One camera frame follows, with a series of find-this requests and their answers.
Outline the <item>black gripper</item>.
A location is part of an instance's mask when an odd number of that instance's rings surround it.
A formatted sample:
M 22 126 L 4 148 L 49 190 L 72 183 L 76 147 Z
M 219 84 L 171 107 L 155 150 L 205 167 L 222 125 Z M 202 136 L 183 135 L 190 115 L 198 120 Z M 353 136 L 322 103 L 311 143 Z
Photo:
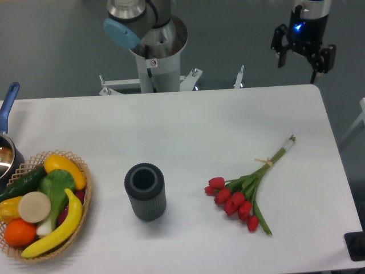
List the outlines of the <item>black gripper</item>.
M 321 45 L 329 12 L 330 2 L 327 0 L 294 1 L 289 27 L 279 25 L 271 40 L 270 47 L 278 55 L 278 68 L 286 63 L 289 45 L 293 52 L 304 57 L 311 56 L 311 84 L 314 84 L 318 74 L 326 74 L 334 67 L 336 45 Z M 284 37 L 289 44 L 283 44 Z

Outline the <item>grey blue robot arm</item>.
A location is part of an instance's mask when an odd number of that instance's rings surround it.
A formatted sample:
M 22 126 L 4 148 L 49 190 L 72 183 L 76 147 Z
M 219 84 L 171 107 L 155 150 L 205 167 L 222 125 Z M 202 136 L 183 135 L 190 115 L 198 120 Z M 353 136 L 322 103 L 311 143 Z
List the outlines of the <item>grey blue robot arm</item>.
M 336 45 L 322 43 L 330 7 L 331 1 L 293 2 L 290 23 L 278 26 L 271 41 L 278 67 L 285 65 L 290 50 L 311 64 L 311 83 L 317 74 L 334 67 Z M 108 1 L 107 12 L 103 29 L 109 38 L 143 59 L 154 60 L 151 67 L 178 54 L 187 43 L 186 26 L 172 15 L 170 1 Z

